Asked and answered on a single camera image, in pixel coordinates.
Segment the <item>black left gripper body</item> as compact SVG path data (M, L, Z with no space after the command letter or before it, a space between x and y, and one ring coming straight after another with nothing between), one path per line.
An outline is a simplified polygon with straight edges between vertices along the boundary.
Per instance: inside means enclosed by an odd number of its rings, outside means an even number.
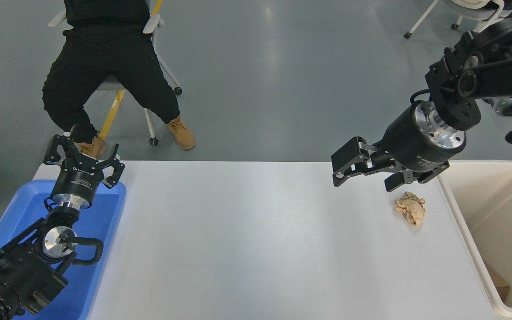
M52 190L52 200L57 204L73 203L75 208L89 208L103 178L96 159L64 160Z

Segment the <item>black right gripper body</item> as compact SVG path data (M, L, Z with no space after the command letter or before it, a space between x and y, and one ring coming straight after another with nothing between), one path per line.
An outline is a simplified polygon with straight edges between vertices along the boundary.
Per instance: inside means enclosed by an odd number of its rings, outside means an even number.
M417 172L415 181L424 184L449 168L451 152L435 144L429 132L429 105L411 105L386 129L380 146L394 156L394 167Z

